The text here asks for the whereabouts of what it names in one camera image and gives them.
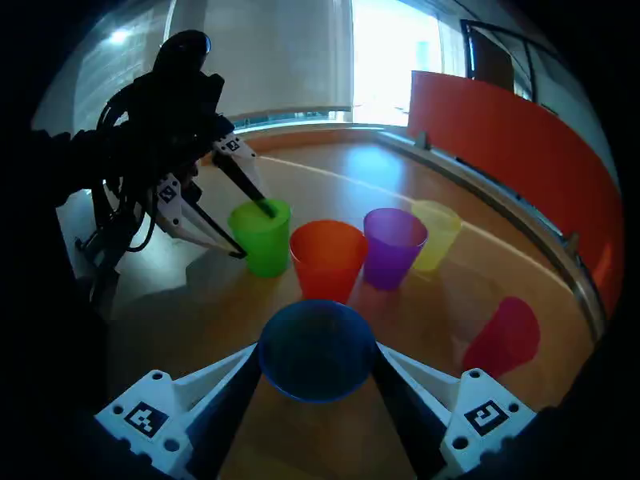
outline window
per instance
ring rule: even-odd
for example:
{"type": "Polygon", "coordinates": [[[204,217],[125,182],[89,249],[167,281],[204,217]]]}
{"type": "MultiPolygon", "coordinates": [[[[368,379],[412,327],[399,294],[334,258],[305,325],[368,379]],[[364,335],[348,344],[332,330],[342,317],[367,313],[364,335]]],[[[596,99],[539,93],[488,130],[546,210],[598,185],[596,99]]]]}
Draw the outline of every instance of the window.
{"type": "Polygon", "coordinates": [[[464,76],[462,34],[399,0],[353,0],[354,122],[406,126],[411,71],[464,76]]]}

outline plastic cup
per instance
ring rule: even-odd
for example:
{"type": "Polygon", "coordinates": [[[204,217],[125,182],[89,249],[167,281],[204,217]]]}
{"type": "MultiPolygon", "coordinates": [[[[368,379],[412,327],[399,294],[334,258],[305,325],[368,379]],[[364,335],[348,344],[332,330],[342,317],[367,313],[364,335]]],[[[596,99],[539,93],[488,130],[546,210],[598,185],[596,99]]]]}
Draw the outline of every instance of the plastic cup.
{"type": "Polygon", "coordinates": [[[416,202],[411,207],[411,213],[429,231],[429,241],[416,258],[413,268],[427,272],[436,270],[458,236],[462,221],[451,208],[436,202],[416,202]]]}
{"type": "Polygon", "coordinates": [[[265,200],[274,209],[269,218],[253,202],[243,203],[229,216],[234,238],[246,250],[249,271],[258,277],[277,277],[289,261],[291,208],[282,200],[265,200]]]}
{"type": "Polygon", "coordinates": [[[481,368],[497,378],[533,359],[539,344],[534,311],[524,300],[507,297],[467,348],[462,367],[464,371],[481,368]]]}
{"type": "Polygon", "coordinates": [[[369,242],[365,280],[380,290],[394,290],[420,253],[428,233],[412,214],[379,208],[365,216],[365,236],[369,242]]]}
{"type": "Polygon", "coordinates": [[[304,298],[349,300],[367,251],[360,230],[335,220],[317,220],[291,235],[290,249],[304,298]]]}
{"type": "Polygon", "coordinates": [[[369,376],[376,343],[354,310],[329,300],[305,300],[280,310],[258,341],[269,382],[301,402],[332,402],[369,376]]]}

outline yellow cup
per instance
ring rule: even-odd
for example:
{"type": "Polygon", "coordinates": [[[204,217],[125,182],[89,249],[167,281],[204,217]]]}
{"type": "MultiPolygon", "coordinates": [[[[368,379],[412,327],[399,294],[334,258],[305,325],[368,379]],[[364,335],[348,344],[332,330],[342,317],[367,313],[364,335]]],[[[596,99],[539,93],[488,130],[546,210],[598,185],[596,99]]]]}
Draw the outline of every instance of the yellow cup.
{"type": "Polygon", "coordinates": [[[429,237],[412,268],[426,272],[435,270],[458,236],[462,220],[451,208],[427,200],[415,202],[411,213],[429,231],[429,237]]]}

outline green cup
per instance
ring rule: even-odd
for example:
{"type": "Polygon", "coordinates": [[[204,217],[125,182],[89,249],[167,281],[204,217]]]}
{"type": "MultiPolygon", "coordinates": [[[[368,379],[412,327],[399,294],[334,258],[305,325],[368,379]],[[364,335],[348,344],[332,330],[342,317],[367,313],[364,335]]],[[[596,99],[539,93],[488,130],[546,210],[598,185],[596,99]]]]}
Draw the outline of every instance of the green cup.
{"type": "Polygon", "coordinates": [[[277,277],[289,262],[291,207],[282,200],[264,200],[276,213],[269,218],[253,202],[243,203],[229,216],[234,238],[246,250],[249,271],[258,277],[277,277]]]}

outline ceiling light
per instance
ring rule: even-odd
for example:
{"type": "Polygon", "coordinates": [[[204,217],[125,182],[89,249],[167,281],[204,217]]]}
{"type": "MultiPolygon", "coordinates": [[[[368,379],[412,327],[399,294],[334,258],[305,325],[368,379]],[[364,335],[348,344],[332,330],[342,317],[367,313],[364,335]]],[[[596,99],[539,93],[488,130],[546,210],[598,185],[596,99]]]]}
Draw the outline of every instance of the ceiling light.
{"type": "Polygon", "coordinates": [[[129,35],[130,33],[127,30],[116,30],[109,37],[109,41],[115,45],[121,45],[129,35]]]}

